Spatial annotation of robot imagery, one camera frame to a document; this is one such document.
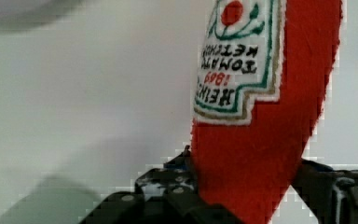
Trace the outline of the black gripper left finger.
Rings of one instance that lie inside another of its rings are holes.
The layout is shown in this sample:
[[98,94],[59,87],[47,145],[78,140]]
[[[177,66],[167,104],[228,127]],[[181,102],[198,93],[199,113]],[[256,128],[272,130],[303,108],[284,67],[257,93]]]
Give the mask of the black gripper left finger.
[[107,196],[79,224],[244,224],[199,195],[190,146],[138,177],[134,190]]

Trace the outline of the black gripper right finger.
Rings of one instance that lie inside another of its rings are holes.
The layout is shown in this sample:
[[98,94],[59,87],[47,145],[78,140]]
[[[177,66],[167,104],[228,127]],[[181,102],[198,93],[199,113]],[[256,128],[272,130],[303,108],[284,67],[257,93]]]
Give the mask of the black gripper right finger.
[[303,160],[292,187],[318,224],[358,224],[358,170]]

